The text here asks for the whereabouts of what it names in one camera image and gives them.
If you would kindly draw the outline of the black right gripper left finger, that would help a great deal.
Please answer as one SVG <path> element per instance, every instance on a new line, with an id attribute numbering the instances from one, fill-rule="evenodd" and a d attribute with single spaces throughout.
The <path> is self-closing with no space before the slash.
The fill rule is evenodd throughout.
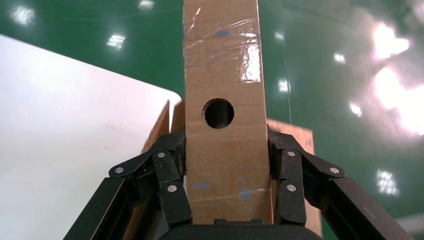
<path id="1" fill-rule="evenodd" d="M 193 222 L 183 187 L 185 131 L 160 136 L 141 155 L 109 171 L 80 215 L 66 240 L 121 240 L 136 204 L 157 194 L 161 211 L 171 233 Z"/>

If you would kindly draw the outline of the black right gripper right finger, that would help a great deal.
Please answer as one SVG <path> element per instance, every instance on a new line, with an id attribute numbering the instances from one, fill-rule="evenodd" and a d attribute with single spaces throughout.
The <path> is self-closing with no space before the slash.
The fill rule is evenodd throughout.
<path id="1" fill-rule="evenodd" d="M 290 134 L 268 134 L 270 176 L 277 183 L 274 223 L 293 239 L 318 239 L 306 228 L 306 204 L 320 210 L 339 240 L 410 240 L 388 212 L 339 166 L 305 151 Z"/>

